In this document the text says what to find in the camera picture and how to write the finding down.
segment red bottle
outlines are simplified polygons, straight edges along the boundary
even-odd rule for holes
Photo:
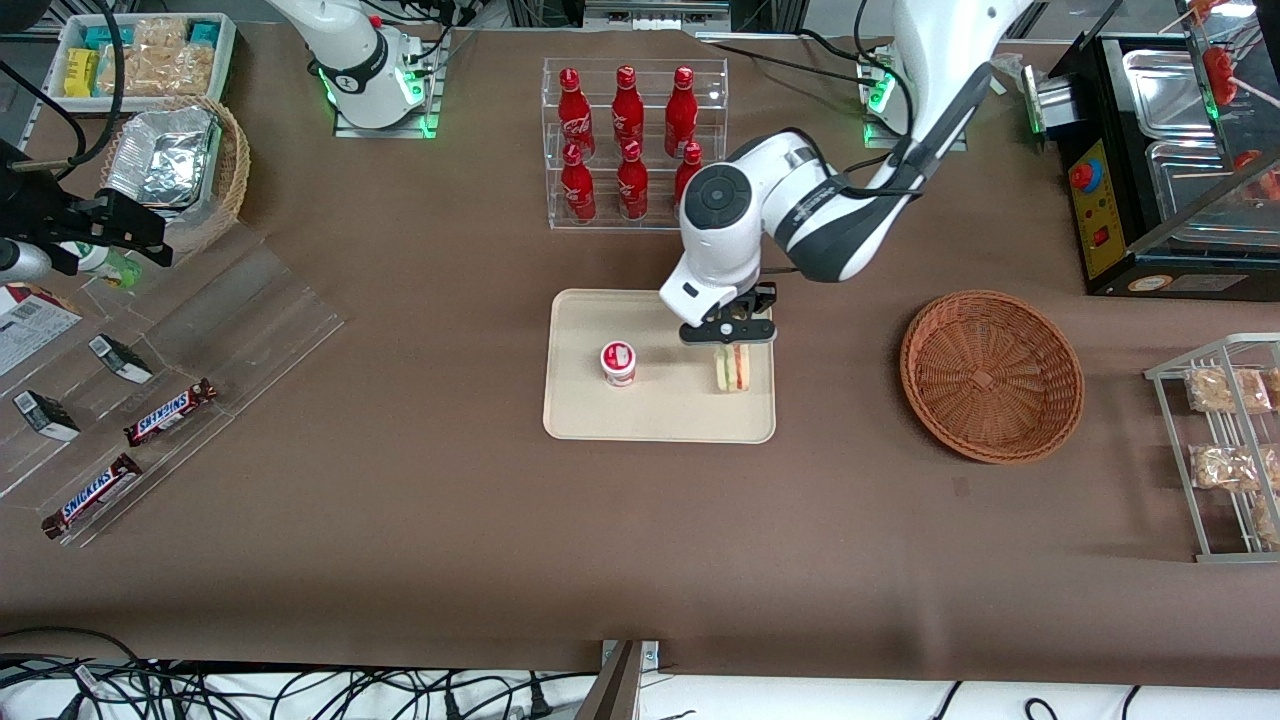
[[[595,136],[591,135],[591,104],[582,95],[577,70],[561,70],[561,131],[564,141],[576,145],[582,151],[582,159],[590,160],[595,154]]]
[[[636,69],[631,65],[618,68],[618,91],[613,96],[613,137],[618,147],[626,147],[632,140],[644,149],[644,101],[636,91]]]
[[[649,211],[649,168],[640,159],[640,143],[635,140],[622,146],[622,165],[618,168],[618,197],[622,217],[639,220]]]
[[[577,145],[564,146],[561,184],[564,186],[564,202],[579,223],[595,217],[595,184],[591,182],[591,170],[582,164],[582,149]]]
[[[694,70],[685,65],[676,68],[676,88],[667,100],[667,155],[680,158],[685,145],[694,138],[698,127],[698,99],[694,97]]]
[[[685,160],[676,168],[676,209],[680,209],[680,199],[685,195],[685,186],[694,177],[694,173],[703,169],[703,146],[696,140],[690,140],[685,146]]]

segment beige tray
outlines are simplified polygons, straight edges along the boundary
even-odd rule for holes
[[[680,320],[645,290],[566,290],[552,302],[543,427],[559,439],[733,442],[773,436],[773,346],[751,345],[751,389],[716,388],[714,347],[680,342]],[[600,348],[636,350],[636,379],[613,387]]]

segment red and white cup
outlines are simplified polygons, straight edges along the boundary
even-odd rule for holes
[[[604,379],[614,387],[626,387],[636,379],[636,351],[630,345],[616,340],[600,351],[600,366]]]

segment woven basket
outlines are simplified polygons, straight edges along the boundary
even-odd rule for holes
[[[223,137],[218,145],[218,164],[214,167],[212,213],[198,224],[170,223],[165,229],[165,243],[173,247],[179,258],[204,250],[236,224],[236,217],[239,215],[248,187],[248,138],[227,106],[207,97],[186,95],[165,100],[159,110],[180,110],[192,105],[218,115]],[[116,131],[106,149],[106,164],[102,165],[104,187],[111,172],[111,163],[115,161],[115,152],[120,147],[120,136],[122,131]]]
[[[974,460],[1039,460],[1080,421],[1084,374],[1075,351],[1016,297],[968,291],[934,300],[911,320],[900,360],[920,421]]]

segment clear acrylic display stand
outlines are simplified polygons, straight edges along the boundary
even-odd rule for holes
[[[618,165],[622,152],[613,140],[613,95],[620,65],[636,69],[636,90],[644,100],[644,164],[649,168],[649,213],[639,220],[622,217],[618,204]],[[676,68],[694,70],[694,96],[698,97],[698,129],[694,138],[703,146],[703,164],[724,159],[728,136],[728,60],[622,60],[604,58],[547,58],[543,60],[543,155],[547,160],[547,219],[553,228],[591,231],[680,229],[675,213],[676,168],[680,160],[663,150],[667,99],[671,97]],[[595,183],[595,219],[579,223],[564,202],[559,174],[564,168],[561,151],[564,136],[559,124],[559,73],[577,70],[582,92],[591,104],[591,129],[595,155],[586,163]]]
[[[173,268],[141,263],[143,275],[129,290],[83,275],[61,278],[74,281],[63,287],[55,277],[40,283],[81,320],[0,375],[0,505],[31,510],[32,533],[122,452],[142,469],[88,509],[58,538],[63,544],[90,543],[342,325],[243,224]],[[136,384],[110,372],[88,348],[99,333],[131,346],[151,379]],[[141,447],[128,446],[125,427],[201,378],[216,400]],[[61,402],[79,436],[59,442],[31,429],[13,404],[28,389]]]

